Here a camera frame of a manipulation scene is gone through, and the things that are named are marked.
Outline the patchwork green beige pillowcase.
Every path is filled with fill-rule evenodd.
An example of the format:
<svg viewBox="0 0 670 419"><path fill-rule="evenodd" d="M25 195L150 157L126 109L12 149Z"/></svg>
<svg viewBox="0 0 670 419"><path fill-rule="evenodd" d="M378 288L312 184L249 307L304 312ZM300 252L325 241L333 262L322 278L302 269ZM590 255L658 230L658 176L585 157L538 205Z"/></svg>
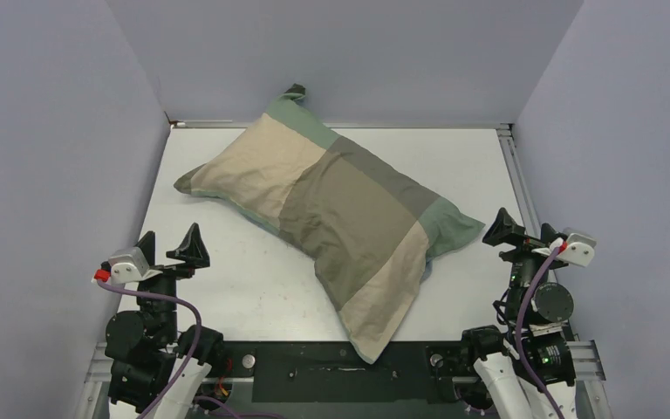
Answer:
<svg viewBox="0 0 670 419"><path fill-rule="evenodd" d="M358 356L374 363L416 299L429 263L483 223L302 106L295 84L177 191L222 199L313 260Z"/></svg>

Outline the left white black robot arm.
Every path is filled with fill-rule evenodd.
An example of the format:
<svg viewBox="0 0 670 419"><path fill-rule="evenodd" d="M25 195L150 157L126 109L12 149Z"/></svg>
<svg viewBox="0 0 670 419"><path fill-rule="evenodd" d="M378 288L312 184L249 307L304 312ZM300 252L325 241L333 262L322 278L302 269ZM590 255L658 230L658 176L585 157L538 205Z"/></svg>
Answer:
<svg viewBox="0 0 670 419"><path fill-rule="evenodd" d="M186 417L204 379L231 368L222 333L203 326L199 310L177 296L179 281L210 265L199 225L192 223L166 256L172 264L156 264L149 231L93 276L100 288L136 299L136 309L108 320L105 354L110 402L133 406L141 418Z"/></svg>

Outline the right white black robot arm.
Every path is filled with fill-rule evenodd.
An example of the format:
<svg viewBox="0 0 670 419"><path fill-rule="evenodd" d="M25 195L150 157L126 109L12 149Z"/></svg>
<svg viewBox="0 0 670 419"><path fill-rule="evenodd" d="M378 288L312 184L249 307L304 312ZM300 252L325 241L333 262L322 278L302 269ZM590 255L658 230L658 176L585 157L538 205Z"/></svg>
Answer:
<svg viewBox="0 0 670 419"><path fill-rule="evenodd" d="M467 330L460 366L475 378L456 384L455 395L469 410L494 409L501 418L576 418L577 375L564 336L574 302L552 270L566 246L564 235L548 224L542 235L527 234L505 208L498 210L482 241L510 245L499 257L511 264L508 287L494 301L502 332L495 326Z"/></svg>

